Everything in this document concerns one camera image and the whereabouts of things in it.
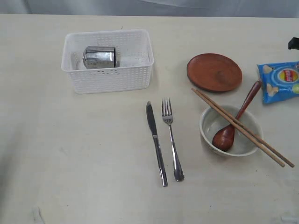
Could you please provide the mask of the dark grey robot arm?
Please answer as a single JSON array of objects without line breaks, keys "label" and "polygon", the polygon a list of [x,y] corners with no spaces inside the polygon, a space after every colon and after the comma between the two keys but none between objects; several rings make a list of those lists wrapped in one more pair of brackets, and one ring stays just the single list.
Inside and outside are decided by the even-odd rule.
[{"label": "dark grey robot arm", "polygon": [[299,38],[293,37],[289,42],[288,42],[288,49],[296,49],[299,50]]}]

